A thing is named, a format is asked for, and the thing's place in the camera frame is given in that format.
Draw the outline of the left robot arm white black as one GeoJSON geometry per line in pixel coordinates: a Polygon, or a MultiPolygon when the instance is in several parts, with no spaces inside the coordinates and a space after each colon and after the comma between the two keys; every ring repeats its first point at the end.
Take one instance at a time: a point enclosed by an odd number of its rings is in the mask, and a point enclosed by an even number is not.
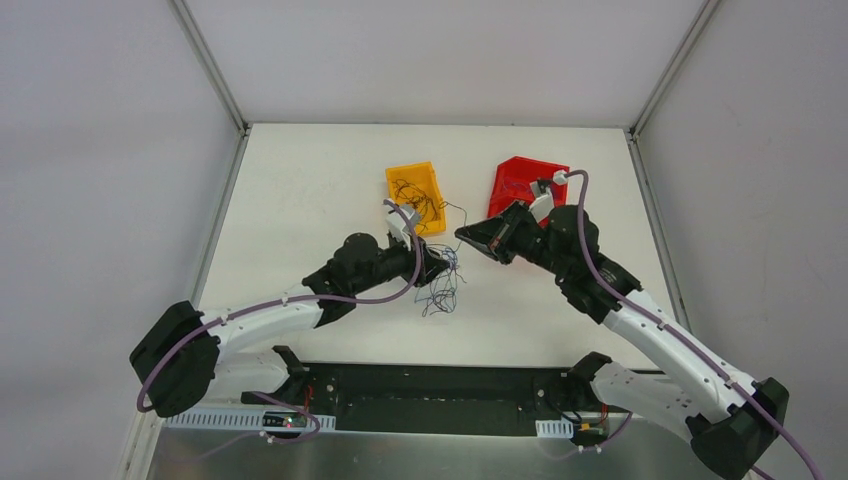
{"type": "Polygon", "coordinates": [[[416,234],[419,216],[411,207],[386,204],[385,248],[370,234],[354,233],[322,267],[274,298],[205,311],[188,300],[169,306],[129,355],[141,383],[137,410],[169,418],[203,399],[248,391],[269,393],[281,404],[297,402],[303,375],[282,358],[248,348],[329,325],[359,305],[392,302],[451,267],[416,234]]]}

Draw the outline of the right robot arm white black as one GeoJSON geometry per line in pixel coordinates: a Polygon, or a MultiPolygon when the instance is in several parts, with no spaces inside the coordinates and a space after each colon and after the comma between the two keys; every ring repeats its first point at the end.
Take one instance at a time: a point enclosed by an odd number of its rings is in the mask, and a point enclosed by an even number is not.
{"type": "Polygon", "coordinates": [[[604,255],[585,200],[551,208],[540,225],[533,206],[515,201],[502,213],[460,227],[455,236],[486,257],[520,257],[553,274],[568,303],[617,334],[669,378],[637,374],[591,352],[569,373],[569,400],[625,409],[675,434],[723,479],[742,479],[780,436],[789,402],[773,377],[757,380],[706,347],[669,317],[620,264],[604,255]]]}

